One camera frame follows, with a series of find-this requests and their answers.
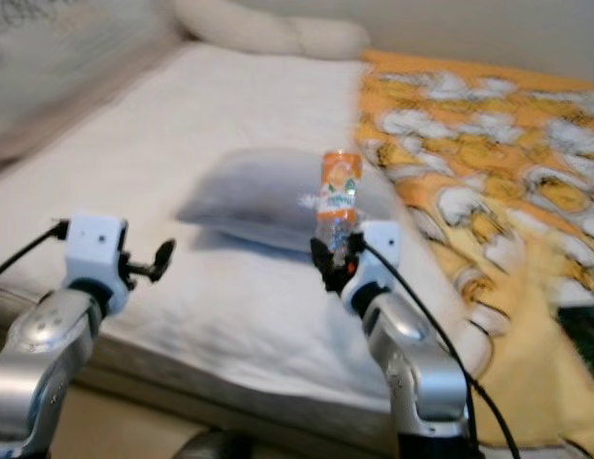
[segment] floor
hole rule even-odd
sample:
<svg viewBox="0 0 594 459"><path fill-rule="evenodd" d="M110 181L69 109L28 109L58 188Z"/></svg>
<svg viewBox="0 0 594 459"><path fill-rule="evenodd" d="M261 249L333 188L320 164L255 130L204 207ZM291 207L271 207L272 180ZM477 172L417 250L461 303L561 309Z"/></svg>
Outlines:
<svg viewBox="0 0 594 459"><path fill-rule="evenodd" d="M67 395L53 459L170 459L205 427L81 387ZM254 459L297 459L256 446Z"/></svg>

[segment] patterned blanket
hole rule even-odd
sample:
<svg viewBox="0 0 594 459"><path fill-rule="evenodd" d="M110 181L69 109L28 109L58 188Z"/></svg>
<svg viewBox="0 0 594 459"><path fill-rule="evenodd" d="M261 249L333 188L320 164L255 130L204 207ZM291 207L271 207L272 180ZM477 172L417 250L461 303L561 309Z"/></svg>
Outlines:
<svg viewBox="0 0 594 459"><path fill-rule="evenodd" d="M523 446L570 441L594 457L594 349L580 356L558 321L559 308L594 305L594 85L365 61L356 140L491 337L479 379ZM481 439L502 444L481 402L477 413Z"/></svg>

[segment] white bed sheet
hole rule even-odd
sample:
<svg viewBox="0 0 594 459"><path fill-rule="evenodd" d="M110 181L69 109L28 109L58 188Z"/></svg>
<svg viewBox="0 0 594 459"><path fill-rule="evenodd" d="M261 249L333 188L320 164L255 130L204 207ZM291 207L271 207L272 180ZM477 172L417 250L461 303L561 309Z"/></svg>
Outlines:
<svg viewBox="0 0 594 459"><path fill-rule="evenodd" d="M79 210L127 218L127 248L147 261L178 248L165 278L141 281L102 333L257 390L387 410L359 321L323 290L306 255L287 255L173 219L197 177L228 150L349 144L358 62L182 50L46 151L0 176L0 261ZM423 245L405 238L402 271L448 328L460 300ZM63 274L46 243L0 278L37 298Z"/></svg>

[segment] plastic bottle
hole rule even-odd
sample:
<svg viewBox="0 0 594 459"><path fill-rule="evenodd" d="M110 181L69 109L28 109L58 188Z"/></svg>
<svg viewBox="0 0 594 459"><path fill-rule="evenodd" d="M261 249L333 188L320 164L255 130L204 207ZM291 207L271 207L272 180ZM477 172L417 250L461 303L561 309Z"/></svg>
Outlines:
<svg viewBox="0 0 594 459"><path fill-rule="evenodd" d="M347 238L358 223L356 190L362 175L359 153L334 150L324 155L316 237L334 254L336 266L344 264Z"/></svg>

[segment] gray pillow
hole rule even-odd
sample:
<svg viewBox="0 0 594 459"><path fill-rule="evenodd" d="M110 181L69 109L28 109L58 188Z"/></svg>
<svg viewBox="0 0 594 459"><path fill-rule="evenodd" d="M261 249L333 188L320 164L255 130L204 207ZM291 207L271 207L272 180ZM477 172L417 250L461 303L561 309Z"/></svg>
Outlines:
<svg viewBox="0 0 594 459"><path fill-rule="evenodd" d="M270 246L309 252L316 229L321 155L290 148L228 153L196 186L177 218ZM396 198L369 164L357 191L364 218L395 218Z"/></svg>

